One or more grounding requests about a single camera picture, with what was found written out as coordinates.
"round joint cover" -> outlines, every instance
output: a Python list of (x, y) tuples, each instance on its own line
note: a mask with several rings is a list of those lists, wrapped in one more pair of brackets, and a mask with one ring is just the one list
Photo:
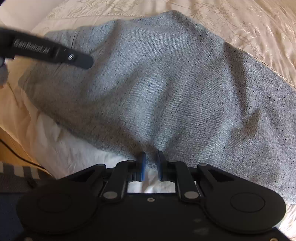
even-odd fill
[(276, 192), (248, 181), (219, 183), (205, 209), (219, 226), (241, 234), (262, 233), (284, 217), (286, 205)]
[(17, 215), (35, 232), (62, 234), (88, 221), (96, 204), (85, 183), (60, 180), (25, 194), (17, 203)]

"bolt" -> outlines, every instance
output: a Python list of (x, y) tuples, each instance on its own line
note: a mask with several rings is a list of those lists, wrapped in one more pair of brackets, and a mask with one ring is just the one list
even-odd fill
[(185, 198), (188, 198), (188, 199), (196, 199), (199, 197), (199, 194), (197, 192), (190, 191), (190, 192), (185, 192), (184, 196)]
[(148, 201), (148, 202), (154, 202), (155, 199), (154, 199), (153, 197), (149, 197), (149, 198), (147, 198), (147, 201)]
[(114, 198), (117, 198), (117, 193), (113, 191), (105, 192), (103, 196), (104, 198), (107, 198), (107, 199), (114, 199)]
[(74, 59), (74, 54), (70, 54), (69, 57), (68, 57), (68, 59), (69, 59), (69, 60)]

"bed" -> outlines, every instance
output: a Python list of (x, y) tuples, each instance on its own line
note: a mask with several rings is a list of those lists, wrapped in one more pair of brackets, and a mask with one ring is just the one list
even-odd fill
[[(41, 21), (33, 33), (99, 25), (114, 19), (133, 19), (178, 10), (233, 46), (248, 52), (296, 86), (296, 6), (293, 0), (65, 0)], [(9, 79), (0, 90), (0, 127), (54, 177), (61, 178), (97, 163), (114, 167), (122, 156), (96, 149), (40, 112), (17, 83), (33, 60), (8, 63)], [(133, 192), (171, 192), (172, 183), (160, 183), (148, 170), (145, 183), (133, 183)], [(281, 231), (296, 240), (296, 206), (287, 205)]]

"wooden floor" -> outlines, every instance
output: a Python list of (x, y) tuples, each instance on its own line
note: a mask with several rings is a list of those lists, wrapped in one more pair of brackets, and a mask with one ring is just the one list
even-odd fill
[[(16, 154), (18, 154), (19, 156), (21, 156), (22, 158), (24, 158), (28, 161), (38, 164), (37, 161), (35, 161), (33, 158), (29, 157), (29, 155), (23, 150), (23, 148), (1, 128), (0, 128), (0, 138), (11, 149), (13, 149)], [(33, 167), (33, 165), (26, 163), (26, 162), (22, 161), (21, 159), (17, 158), (2, 143), (0, 143), (0, 161), (10, 163), (13, 165)]]

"beige bedspread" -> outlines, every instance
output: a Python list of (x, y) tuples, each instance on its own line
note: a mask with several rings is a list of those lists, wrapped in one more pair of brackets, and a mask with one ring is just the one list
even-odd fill
[[(253, 55), (296, 86), (296, 4), (294, 0), (66, 0), (33, 32), (98, 25), (108, 20), (140, 18), (168, 10), (192, 17), (224, 40)], [(95, 149), (40, 113), (17, 86), (29, 60), (10, 64), (9, 85), (0, 90), (0, 127), (56, 177), (101, 162), (114, 166), (122, 157)], [(159, 185), (151, 179), (141, 187)], [(296, 240), (296, 210), (288, 206), (281, 230)]]

